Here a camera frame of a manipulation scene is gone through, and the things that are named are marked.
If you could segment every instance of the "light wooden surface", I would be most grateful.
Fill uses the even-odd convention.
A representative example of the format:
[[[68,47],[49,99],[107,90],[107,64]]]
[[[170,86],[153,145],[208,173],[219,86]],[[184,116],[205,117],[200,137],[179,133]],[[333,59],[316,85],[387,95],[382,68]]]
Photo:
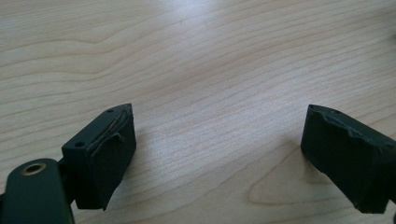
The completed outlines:
[[[108,209],[77,223],[391,223],[300,151],[308,104],[396,137],[396,2],[0,2],[0,191],[134,107],[137,151]]]

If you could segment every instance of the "screw hole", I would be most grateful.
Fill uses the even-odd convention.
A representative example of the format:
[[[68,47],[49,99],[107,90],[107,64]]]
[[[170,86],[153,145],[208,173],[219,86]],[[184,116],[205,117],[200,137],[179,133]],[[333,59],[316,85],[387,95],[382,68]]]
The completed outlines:
[[[85,146],[85,142],[77,142],[75,143],[75,147],[83,147]]]
[[[35,175],[40,173],[42,170],[44,170],[46,166],[47,165],[44,162],[34,163],[26,166],[21,173],[23,175]]]

